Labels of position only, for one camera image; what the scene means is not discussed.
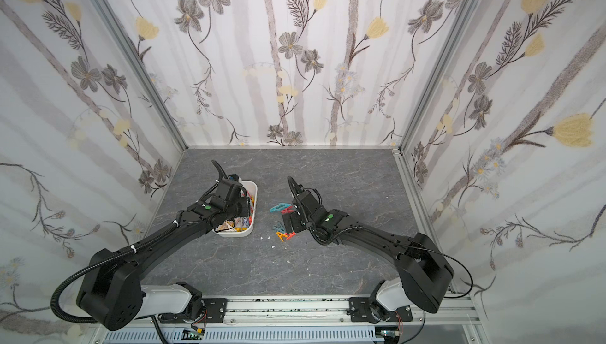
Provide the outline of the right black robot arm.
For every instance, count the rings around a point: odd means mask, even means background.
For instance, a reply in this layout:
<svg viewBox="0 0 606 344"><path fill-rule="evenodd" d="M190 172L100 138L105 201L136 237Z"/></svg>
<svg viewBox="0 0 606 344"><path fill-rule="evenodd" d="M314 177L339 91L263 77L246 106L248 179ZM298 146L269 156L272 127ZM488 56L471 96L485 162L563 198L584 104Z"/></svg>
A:
<svg viewBox="0 0 606 344"><path fill-rule="evenodd" d="M413 237L391 234L368 226L345 211L328 210L317 189L287 178L293 197L293 211L282 215L288 233L307 231L321 246L351 246L385 260L398 274L391 281L382 280L367 298L350 298L349 312L353 322L380 323L412 320L405 314L410 307L435 314L445 299L468 296L473 287L461 295L447 295L455 270L454 257L437 248L427 235Z"/></svg>

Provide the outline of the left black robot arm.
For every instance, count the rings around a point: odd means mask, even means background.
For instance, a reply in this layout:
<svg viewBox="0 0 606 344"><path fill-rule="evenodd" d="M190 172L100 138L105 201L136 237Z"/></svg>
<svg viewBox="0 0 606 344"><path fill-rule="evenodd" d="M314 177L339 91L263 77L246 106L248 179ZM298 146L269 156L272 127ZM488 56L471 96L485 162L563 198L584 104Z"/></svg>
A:
<svg viewBox="0 0 606 344"><path fill-rule="evenodd" d="M171 223L130 246L97 252L88 267L61 282L50 298L53 314L70 323L100 323L109 331L162 314L188 321L202 317L202 293L191 285L143 287L141 282L181 247L227 221L251 216L252 202L238 175L212 164L218 171L214 185Z"/></svg>

